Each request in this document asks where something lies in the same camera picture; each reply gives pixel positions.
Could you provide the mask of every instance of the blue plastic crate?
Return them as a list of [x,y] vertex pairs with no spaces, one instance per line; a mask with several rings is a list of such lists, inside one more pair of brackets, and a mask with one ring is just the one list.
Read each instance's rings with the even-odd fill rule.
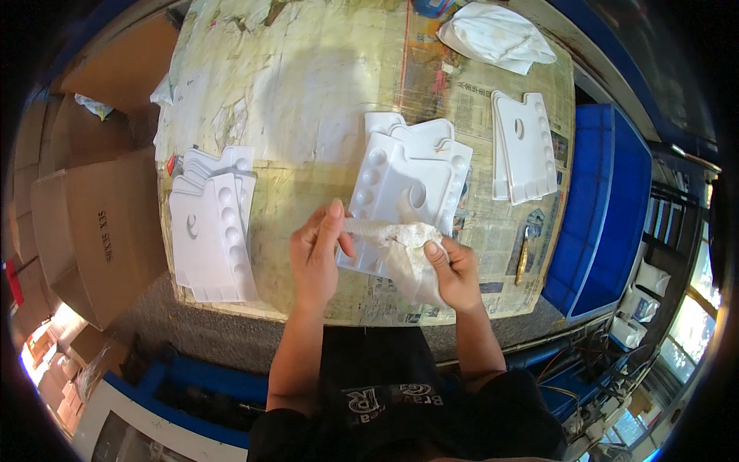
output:
[[652,182],[652,156],[612,104],[578,106],[567,208],[542,295],[567,320],[621,298],[636,258]]

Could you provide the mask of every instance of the worktable surface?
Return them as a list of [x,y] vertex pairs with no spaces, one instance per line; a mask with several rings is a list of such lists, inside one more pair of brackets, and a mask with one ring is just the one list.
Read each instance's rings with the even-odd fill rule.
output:
[[[408,124],[448,118],[456,140],[473,148],[454,217],[454,237],[480,259],[480,284],[491,319],[530,313],[559,235],[574,139],[573,65],[552,41],[554,64],[528,75],[467,59],[435,37],[446,20],[418,15],[409,1],[194,0],[172,57],[155,144],[160,217],[173,273],[171,177],[166,161],[198,146],[218,155],[231,144],[254,146],[258,175],[249,234],[259,301],[179,302],[284,321],[293,306],[290,234],[334,197],[348,203],[364,156],[364,113],[400,112]],[[511,206],[491,199],[490,92],[518,100],[544,96],[559,193]],[[531,226],[527,272],[513,281],[523,229]],[[326,312],[335,325],[454,323],[453,310],[408,306],[388,279],[339,270]]]

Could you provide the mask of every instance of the folded white cloth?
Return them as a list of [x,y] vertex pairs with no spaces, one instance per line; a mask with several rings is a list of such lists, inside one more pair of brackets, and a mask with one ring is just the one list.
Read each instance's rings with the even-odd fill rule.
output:
[[381,250],[388,276],[412,305],[447,306],[439,294],[436,270],[423,252],[426,241],[436,242],[439,248],[444,249],[441,247],[443,235],[439,230],[419,222],[394,225],[385,221],[347,218],[344,231]]
[[526,75],[533,63],[556,55],[541,32],[518,13],[493,4],[471,3],[436,32],[447,47],[468,58]]

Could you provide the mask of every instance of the gray floor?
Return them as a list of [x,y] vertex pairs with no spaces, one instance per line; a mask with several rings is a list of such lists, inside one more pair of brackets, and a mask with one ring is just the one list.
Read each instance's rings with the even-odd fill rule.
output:
[[[174,300],[168,274],[163,274],[123,315],[106,335],[129,343],[134,333],[144,350],[171,342],[181,353],[215,364],[266,374],[279,344],[283,324],[215,313],[180,305]],[[572,327],[542,297],[534,312],[496,319],[493,330],[501,347],[529,342]],[[456,358],[454,325],[423,327],[437,361]]]

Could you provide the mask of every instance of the red tag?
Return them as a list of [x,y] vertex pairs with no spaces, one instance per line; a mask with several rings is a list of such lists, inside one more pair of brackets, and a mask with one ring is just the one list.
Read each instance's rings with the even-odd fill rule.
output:
[[167,173],[169,173],[169,176],[172,176],[172,170],[174,170],[174,157],[172,156],[167,160]]
[[18,306],[23,305],[23,290],[21,289],[20,281],[18,281],[16,264],[13,263],[12,259],[5,262],[5,275],[7,276],[8,283],[10,283],[10,292],[13,294],[13,298],[16,300]]

